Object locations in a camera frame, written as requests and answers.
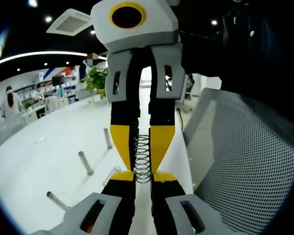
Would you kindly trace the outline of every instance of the metal spring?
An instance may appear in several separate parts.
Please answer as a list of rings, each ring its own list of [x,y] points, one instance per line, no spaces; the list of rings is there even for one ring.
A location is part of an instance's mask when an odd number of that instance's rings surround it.
[[[136,136],[135,153],[136,181],[141,184],[148,183],[151,179],[148,135]]]
[[[108,175],[108,177],[105,179],[105,181],[102,183],[102,186],[103,186],[103,187],[106,187],[106,185],[108,184],[108,182],[109,182],[109,180],[111,179],[111,177],[112,177],[114,174],[116,174],[116,173],[118,173],[118,172],[121,172],[121,171],[122,171],[122,169],[121,169],[120,167],[115,166],[115,167],[113,168],[113,170],[109,173],[109,175]]]

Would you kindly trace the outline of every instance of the black ceiling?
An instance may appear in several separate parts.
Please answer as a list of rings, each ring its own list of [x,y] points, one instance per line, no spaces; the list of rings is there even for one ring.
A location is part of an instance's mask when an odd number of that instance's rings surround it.
[[[92,26],[74,37],[58,34],[47,34],[50,24],[45,17],[51,16],[53,20],[69,8],[90,14],[93,5],[99,0],[37,0],[38,7],[31,8],[27,0],[0,1],[0,33],[7,29],[7,39],[0,59],[35,51],[74,51],[82,53],[105,52],[105,47],[97,40],[96,35],[91,35]],[[222,24],[212,26],[211,20],[221,22],[221,16],[232,4],[232,0],[182,0],[181,4],[173,7],[179,19],[179,30],[202,36],[211,36],[222,30]],[[0,65],[0,81],[26,71],[33,71],[47,67],[79,65],[81,56],[29,56],[15,59]]]

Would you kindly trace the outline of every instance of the green plant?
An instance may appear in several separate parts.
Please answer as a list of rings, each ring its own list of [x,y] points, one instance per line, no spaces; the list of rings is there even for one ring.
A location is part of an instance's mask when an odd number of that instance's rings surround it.
[[[25,105],[24,105],[25,110],[29,109],[32,105],[33,104],[29,103],[29,102],[25,103]]]
[[[91,94],[94,93],[94,89],[97,90],[97,94],[100,94],[100,98],[104,98],[106,96],[105,91],[105,82],[106,77],[108,75],[108,68],[105,69],[98,69],[93,68],[87,77],[83,78],[82,80],[86,82],[88,90]]]

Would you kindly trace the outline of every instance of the yellow circle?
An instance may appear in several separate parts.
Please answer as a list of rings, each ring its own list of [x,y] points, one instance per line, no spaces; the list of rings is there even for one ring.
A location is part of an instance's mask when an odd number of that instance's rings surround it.
[[[116,10],[118,10],[118,9],[120,9],[120,8],[122,8],[122,7],[126,7],[126,6],[128,6],[128,7],[133,7],[133,8],[135,8],[136,10],[138,10],[138,11],[141,13],[141,15],[142,15],[142,20],[141,20],[140,23],[139,23],[138,25],[136,25],[135,27],[132,27],[132,28],[122,28],[122,29],[134,29],[134,28],[137,28],[137,27],[141,26],[141,25],[145,22],[145,20],[146,20],[146,11],[145,11],[144,8],[143,8],[142,6],[140,6],[139,4],[134,3],[134,2],[130,2],[130,1],[128,1],[128,2],[122,2],[122,3],[119,3],[119,4],[115,5],[114,7],[112,7],[112,9],[111,9],[111,11],[110,11],[110,22],[111,22],[111,24],[113,24],[114,26],[116,26],[116,27],[118,27],[118,28],[121,28],[121,27],[117,26],[117,25],[112,21],[112,16],[113,16],[113,13],[114,13]]]

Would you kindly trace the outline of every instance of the metal rod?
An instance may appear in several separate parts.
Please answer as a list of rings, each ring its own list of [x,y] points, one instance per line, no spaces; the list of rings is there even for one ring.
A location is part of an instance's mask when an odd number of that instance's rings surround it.
[[[94,171],[93,171],[93,169],[90,167],[90,165],[89,165],[89,163],[88,163],[88,161],[87,161],[87,159],[86,159],[86,157],[85,157],[84,152],[83,152],[83,151],[80,151],[80,152],[78,153],[78,155],[79,155],[79,157],[80,157],[80,159],[81,159],[81,161],[82,161],[84,167],[86,168],[87,174],[88,174],[88,175],[93,175],[93,174],[94,174]]]
[[[103,132],[104,132],[104,136],[106,137],[107,148],[111,149],[112,148],[112,143],[111,143],[111,140],[110,140],[108,129],[104,128]]]
[[[57,198],[52,192],[47,192],[47,197],[53,201],[58,207],[63,209],[64,211],[68,211],[70,207],[65,205],[59,198]]]

